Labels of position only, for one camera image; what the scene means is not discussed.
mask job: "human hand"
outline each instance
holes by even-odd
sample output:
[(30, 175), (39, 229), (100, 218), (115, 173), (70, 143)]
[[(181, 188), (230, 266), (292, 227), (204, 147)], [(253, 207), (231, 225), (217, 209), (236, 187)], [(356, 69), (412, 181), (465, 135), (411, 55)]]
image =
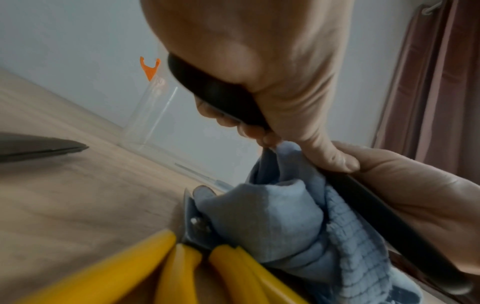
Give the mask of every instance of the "human hand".
[(387, 150), (334, 143), (355, 173), (460, 270), (480, 274), (480, 186)]
[(232, 120), (197, 100), (198, 111), (261, 146), (298, 143), (315, 165), (353, 172), (326, 128), (348, 39), (353, 0), (141, 0), (169, 52), (249, 90), (272, 131)]

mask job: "blue fabric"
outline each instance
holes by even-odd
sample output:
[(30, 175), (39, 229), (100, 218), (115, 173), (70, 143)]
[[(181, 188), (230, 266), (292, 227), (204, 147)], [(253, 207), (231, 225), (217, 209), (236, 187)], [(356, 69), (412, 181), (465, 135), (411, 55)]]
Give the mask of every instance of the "blue fabric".
[(380, 235), (294, 143), (265, 149), (247, 183), (193, 197), (222, 238), (266, 267), (304, 279), (318, 303), (421, 302), (416, 284), (393, 271)]

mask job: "metal rod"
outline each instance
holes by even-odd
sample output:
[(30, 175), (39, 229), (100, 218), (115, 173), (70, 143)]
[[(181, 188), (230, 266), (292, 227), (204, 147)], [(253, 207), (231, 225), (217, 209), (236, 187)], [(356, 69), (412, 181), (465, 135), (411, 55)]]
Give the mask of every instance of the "metal rod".
[(424, 8), (421, 11), (421, 14), (424, 15), (424, 16), (431, 15), (433, 11), (435, 11), (436, 9), (438, 9), (442, 6), (442, 3), (443, 3), (443, 1), (440, 1), (439, 3), (437, 3), (435, 5), (432, 5), (429, 8)]

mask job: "orange plastic piece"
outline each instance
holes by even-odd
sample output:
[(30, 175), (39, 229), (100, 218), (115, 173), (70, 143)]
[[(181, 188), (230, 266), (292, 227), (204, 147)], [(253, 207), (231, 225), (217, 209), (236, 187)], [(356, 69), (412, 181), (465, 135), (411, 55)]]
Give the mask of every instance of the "orange plastic piece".
[(259, 281), (235, 249), (220, 245), (211, 252), (208, 261), (225, 282), (233, 304), (269, 304)]
[(40, 290), (17, 304), (112, 304), (161, 263), (176, 241), (170, 230)]
[(145, 76), (148, 79), (148, 81), (152, 81), (152, 78), (155, 76), (155, 73), (157, 72), (157, 69), (160, 66), (160, 59), (157, 58), (155, 61), (155, 67), (151, 68), (145, 65), (145, 58), (140, 57), (140, 65), (143, 71), (145, 72)]
[(282, 281), (277, 279), (270, 271), (260, 265), (251, 255), (249, 255), (241, 247), (237, 247), (235, 251), (240, 255), (243, 263), (254, 273), (260, 281), (267, 298), (272, 304), (308, 304), (295, 291), (290, 289)]
[(177, 244), (161, 271), (154, 304), (198, 304), (194, 271), (201, 261), (198, 250)]

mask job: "gray cloth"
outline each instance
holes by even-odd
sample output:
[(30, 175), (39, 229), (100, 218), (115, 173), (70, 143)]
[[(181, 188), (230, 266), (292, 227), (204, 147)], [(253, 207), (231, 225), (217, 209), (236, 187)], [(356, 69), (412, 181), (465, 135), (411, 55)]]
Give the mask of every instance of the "gray cloth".
[[(379, 303), (398, 280), (380, 235), (294, 143), (265, 149), (248, 183), (221, 196), (193, 197), (222, 238), (265, 266), (304, 279), (318, 302)], [(414, 295), (417, 301), (408, 304), (420, 302), (419, 289)]]

